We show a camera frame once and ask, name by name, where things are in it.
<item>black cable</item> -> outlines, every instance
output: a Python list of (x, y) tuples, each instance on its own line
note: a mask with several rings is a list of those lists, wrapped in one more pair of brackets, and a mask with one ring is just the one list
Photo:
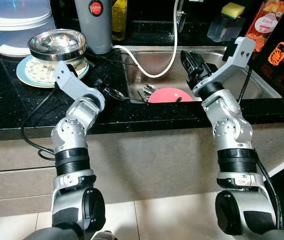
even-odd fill
[(241, 100), (243, 99), (243, 96), (244, 96), (245, 90), (246, 90), (246, 88), (247, 88), (248, 82), (249, 82), (250, 79), (251, 79), (251, 75), (252, 75), (252, 71), (253, 71), (252, 65), (253, 65), (253, 64), (251, 64), (251, 65), (250, 65), (250, 68), (248, 69), (248, 73), (247, 73), (247, 76), (246, 76), (244, 85), (243, 85), (243, 87), (242, 87), (240, 96), (239, 96), (239, 98), (238, 98), (238, 104), (241, 103)]
[(86, 55), (88, 56), (92, 56), (92, 57), (95, 57), (99, 60), (102, 60), (102, 61), (106, 61), (108, 63), (117, 63), (117, 64), (126, 64), (126, 65), (133, 65), (133, 66), (137, 66), (136, 63), (131, 63), (131, 62), (126, 62), (126, 61), (118, 61), (118, 60), (113, 60), (113, 59), (109, 59), (109, 57), (104, 57), (104, 56), (99, 56), (99, 55), (94, 55), (94, 54), (90, 54), (88, 52), (85, 53)]
[(257, 164), (259, 166), (259, 168), (261, 169), (264, 177), (266, 178), (266, 182), (269, 186), (270, 192), (272, 194), (272, 197), (275, 201), (275, 215), (276, 215), (276, 227), (280, 230), (284, 229), (284, 224), (283, 224), (283, 213), (282, 213), (282, 206), (281, 206), (281, 202), (280, 199), (278, 197), (278, 195), (276, 194), (276, 191), (274, 189), (271, 177), (268, 175), (265, 167), (263, 166), (262, 162), (259, 160), (259, 158), (257, 158)]
[(33, 112), (27, 116), (26, 119), (24, 119), (24, 121), (22, 122), (21, 124), (21, 127), (20, 127), (20, 135), (22, 137), (22, 139), (29, 145), (31, 145), (32, 147), (35, 147), (38, 150), (37, 154), (45, 159), (45, 160), (50, 160), (50, 161), (54, 161), (55, 158), (50, 158), (50, 157), (46, 157), (42, 154), (42, 152), (46, 152), (46, 153), (49, 153), (51, 155), (54, 155), (54, 150), (53, 149), (50, 149), (50, 148), (45, 148), (43, 146), (40, 146), (38, 144), (35, 144), (33, 143), (32, 141), (30, 141), (26, 136), (25, 136), (25, 133), (24, 133), (24, 126), (25, 124), (27, 123), (27, 121), (37, 112), (37, 110), (39, 110), (39, 108), (53, 95), (53, 93), (55, 92), (55, 90), (57, 89), (57, 87), (53, 88), (53, 90), (50, 92), (50, 94), (33, 110)]

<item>red package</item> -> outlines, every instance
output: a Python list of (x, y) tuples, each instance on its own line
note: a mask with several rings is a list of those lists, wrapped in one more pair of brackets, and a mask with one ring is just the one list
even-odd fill
[(265, 42), (275, 29), (283, 13), (284, 1), (267, 0), (262, 3), (254, 21), (245, 35), (256, 42), (255, 52), (260, 52), (262, 50)]

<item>sponge holder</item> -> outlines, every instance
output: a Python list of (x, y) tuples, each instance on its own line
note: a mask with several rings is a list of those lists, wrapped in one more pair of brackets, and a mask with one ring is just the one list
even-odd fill
[(214, 42), (226, 42), (238, 37), (244, 25), (245, 18), (231, 19), (222, 14), (216, 15), (208, 30), (207, 37)]

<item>floor tile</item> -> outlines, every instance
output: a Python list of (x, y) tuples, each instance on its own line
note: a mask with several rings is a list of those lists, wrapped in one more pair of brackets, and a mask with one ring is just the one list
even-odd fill
[(22, 240), (35, 230), (37, 213), (0, 217), (0, 240)]
[(51, 212), (39, 212), (36, 222), (36, 230), (49, 228), (52, 226)]
[[(105, 205), (106, 223), (102, 229), (111, 231), (119, 240), (138, 240), (134, 202)], [(51, 213), (38, 214), (36, 230), (51, 226)]]
[(216, 192), (136, 201), (140, 240), (233, 240), (217, 225)]

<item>white cable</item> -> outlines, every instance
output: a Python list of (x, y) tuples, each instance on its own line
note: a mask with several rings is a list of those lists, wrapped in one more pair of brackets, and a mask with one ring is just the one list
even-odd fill
[(136, 60), (136, 58), (134, 57), (134, 55), (131, 53), (131, 51), (129, 49), (127, 49), (126, 47), (124, 46), (121, 46), (121, 45), (115, 45), (113, 46), (114, 49), (122, 49), (124, 51), (126, 51), (130, 56), (131, 58), (133, 59), (133, 61), (137, 64), (138, 68), (142, 71), (143, 74), (145, 74), (146, 76), (148, 76), (149, 78), (158, 78), (162, 75), (164, 75), (172, 66), (173, 62), (174, 62), (174, 59), (175, 59), (175, 55), (176, 55), (176, 50), (177, 50), (177, 21), (176, 21), (176, 12), (177, 12), (177, 5), (178, 5), (178, 2), (179, 0), (175, 0), (175, 4), (174, 4), (174, 14), (173, 14), (173, 23), (174, 23), (174, 51), (173, 51), (173, 55), (172, 55), (172, 59), (170, 61), (170, 64), (168, 64), (167, 68), (157, 74), (157, 75), (151, 75), (149, 73), (147, 73), (143, 68), (142, 66), (138, 63), (138, 61)]

